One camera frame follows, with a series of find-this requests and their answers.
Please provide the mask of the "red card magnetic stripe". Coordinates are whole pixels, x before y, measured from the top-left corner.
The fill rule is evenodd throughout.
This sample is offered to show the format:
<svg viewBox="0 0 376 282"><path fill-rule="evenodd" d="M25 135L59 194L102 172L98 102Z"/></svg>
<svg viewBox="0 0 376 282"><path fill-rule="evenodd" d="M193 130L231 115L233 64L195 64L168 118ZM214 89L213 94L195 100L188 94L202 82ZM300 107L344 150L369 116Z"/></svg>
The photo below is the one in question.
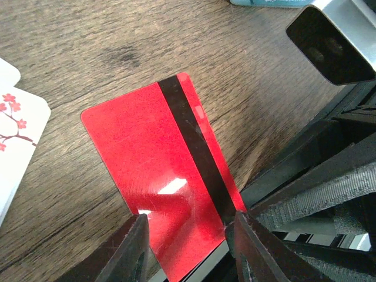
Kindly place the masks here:
<svg viewBox="0 0 376 282"><path fill-rule="evenodd" d="M181 281L245 210L190 76L98 104L81 120L130 211L147 215L167 279Z"/></svg>

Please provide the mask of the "teal card holder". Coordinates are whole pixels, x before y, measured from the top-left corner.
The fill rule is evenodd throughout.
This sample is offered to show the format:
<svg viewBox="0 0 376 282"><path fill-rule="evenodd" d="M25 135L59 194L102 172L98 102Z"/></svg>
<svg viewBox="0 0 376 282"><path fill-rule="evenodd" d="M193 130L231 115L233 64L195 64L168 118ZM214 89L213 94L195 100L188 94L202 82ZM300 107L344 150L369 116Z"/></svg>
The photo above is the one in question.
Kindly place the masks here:
<svg viewBox="0 0 376 282"><path fill-rule="evenodd" d="M238 6L303 8L312 3L312 0L230 0L230 3Z"/></svg>

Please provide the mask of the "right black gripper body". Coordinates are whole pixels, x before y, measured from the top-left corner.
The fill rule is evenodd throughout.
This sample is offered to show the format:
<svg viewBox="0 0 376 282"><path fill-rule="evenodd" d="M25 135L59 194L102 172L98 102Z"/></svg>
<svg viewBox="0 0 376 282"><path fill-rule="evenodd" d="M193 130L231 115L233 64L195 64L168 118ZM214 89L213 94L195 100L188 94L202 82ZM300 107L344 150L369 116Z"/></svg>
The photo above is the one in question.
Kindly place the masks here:
<svg viewBox="0 0 376 282"><path fill-rule="evenodd" d="M243 199L249 216L331 281L374 281L375 83L344 88Z"/></svg>

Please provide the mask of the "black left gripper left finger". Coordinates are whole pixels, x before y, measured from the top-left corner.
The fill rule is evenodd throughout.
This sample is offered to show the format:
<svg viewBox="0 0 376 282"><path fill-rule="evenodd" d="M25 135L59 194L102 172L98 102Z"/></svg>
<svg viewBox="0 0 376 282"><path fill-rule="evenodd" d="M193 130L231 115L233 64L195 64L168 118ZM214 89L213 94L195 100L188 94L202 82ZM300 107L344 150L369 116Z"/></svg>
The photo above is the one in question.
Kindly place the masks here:
<svg viewBox="0 0 376 282"><path fill-rule="evenodd" d="M147 215L136 214L57 281L146 281L149 255Z"/></svg>

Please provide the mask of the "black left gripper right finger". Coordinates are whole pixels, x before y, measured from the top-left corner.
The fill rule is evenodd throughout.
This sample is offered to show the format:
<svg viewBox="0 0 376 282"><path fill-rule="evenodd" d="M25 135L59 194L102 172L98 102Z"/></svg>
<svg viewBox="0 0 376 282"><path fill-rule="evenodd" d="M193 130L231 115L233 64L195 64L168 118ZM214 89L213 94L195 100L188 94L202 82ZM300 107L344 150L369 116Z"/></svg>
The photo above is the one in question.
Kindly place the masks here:
<svg viewBox="0 0 376 282"><path fill-rule="evenodd" d="M239 281L331 281L247 213L237 211L231 227Z"/></svg>

